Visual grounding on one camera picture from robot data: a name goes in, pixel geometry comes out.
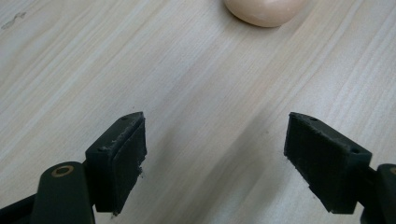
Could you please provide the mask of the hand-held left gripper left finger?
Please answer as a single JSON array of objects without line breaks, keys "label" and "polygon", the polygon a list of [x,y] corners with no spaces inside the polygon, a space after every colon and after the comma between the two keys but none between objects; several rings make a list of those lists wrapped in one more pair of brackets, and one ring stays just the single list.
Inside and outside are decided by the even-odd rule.
[{"label": "hand-held left gripper left finger", "polygon": [[119,214],[147,156],[145,117],[117,119],[85,152],[92,203],[97,212]]}]

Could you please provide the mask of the pale peach round object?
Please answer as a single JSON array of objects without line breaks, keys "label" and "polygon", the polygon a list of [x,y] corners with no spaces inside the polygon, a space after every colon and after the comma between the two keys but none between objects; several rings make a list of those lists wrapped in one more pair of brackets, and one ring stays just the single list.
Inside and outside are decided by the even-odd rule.
[{"label": "pale peach round object", "polygon": [[260,27],[277,27],[293,19],[307,0],[223,0],[238,19]]}]

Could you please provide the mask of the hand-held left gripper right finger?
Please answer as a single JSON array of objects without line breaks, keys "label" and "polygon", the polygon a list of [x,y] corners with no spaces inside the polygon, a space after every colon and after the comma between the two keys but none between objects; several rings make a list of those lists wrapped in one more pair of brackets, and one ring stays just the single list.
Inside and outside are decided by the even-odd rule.
[{"label": "hand-held left gripper right finger", "polygon": [[357,171],[372,153],[319,119],[292,112],[284,155],[327,211],[351,214],[357,199]]}]

